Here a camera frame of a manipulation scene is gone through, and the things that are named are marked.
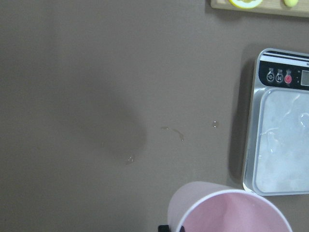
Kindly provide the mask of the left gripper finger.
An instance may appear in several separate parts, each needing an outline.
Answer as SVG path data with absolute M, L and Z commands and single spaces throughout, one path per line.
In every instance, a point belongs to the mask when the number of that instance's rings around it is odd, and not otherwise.
M 159 225 L 158 232 L 171 232 L 169 225 Z M 184 226 L 181 226 L 179 232 L 185 232 Z

